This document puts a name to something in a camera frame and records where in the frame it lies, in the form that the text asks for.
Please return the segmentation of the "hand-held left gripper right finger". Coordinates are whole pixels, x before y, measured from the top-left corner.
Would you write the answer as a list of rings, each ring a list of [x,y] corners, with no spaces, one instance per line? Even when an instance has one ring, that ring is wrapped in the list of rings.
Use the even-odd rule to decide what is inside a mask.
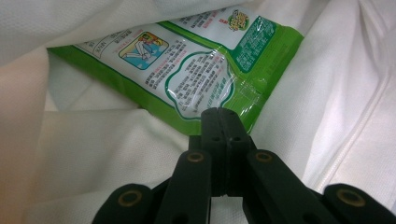
[[[220,125],[225,138],[225,193],[242,197],[246,183],[247,154],[254,149],[238,115],[230,109],[219,110]]]

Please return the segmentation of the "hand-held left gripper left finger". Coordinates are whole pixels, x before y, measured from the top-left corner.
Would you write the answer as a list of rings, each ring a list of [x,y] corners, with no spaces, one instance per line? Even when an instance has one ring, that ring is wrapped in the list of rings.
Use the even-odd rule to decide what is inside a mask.
[[[211,156],[213,197],[223,196],[226,192],[225,148],[219,109],[209,108],[201,116],[201,134],[192,135],[189,139],[189,150],[206,151]]]

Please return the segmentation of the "green snack packet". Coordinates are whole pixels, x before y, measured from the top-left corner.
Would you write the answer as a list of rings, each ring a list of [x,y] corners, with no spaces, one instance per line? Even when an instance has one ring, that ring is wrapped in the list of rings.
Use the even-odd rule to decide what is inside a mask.
[[[194,135],[212,107],[234,111],[252,129],[302,40],[297,30],[237,6],[137,26],[52,53]]]

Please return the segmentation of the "white canvas tote bag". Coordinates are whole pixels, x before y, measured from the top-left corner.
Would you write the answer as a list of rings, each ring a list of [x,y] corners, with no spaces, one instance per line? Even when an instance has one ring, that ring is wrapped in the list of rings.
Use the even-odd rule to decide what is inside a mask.
[[[51,53],[232,5],[298,30],[252,130],[311,189],[396,214],[396,0],[0,0],[0,224],[91,224],[128,183],[172,174],[187,137]]]

